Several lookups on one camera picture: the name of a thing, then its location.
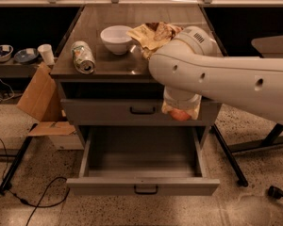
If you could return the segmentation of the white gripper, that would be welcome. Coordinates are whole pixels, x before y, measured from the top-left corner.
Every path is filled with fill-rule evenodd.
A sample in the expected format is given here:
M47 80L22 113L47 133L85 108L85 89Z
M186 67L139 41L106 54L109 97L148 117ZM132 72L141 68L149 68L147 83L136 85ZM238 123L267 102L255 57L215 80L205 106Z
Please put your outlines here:
M164 102L162 103L161 112L168 114L173 108L188 110L187 114L192 120L197 120L200 111L201 96L199 94L188 92L170 87L164 88Z

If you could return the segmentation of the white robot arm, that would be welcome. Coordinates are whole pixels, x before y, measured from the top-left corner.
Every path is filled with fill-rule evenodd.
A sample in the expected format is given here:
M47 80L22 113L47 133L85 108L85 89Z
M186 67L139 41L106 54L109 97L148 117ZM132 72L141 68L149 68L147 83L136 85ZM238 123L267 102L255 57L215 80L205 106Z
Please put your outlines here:
M200 94L283 125L283 58L215 56L206 31L189 26L151 56L148 68L172 107L187 109Z

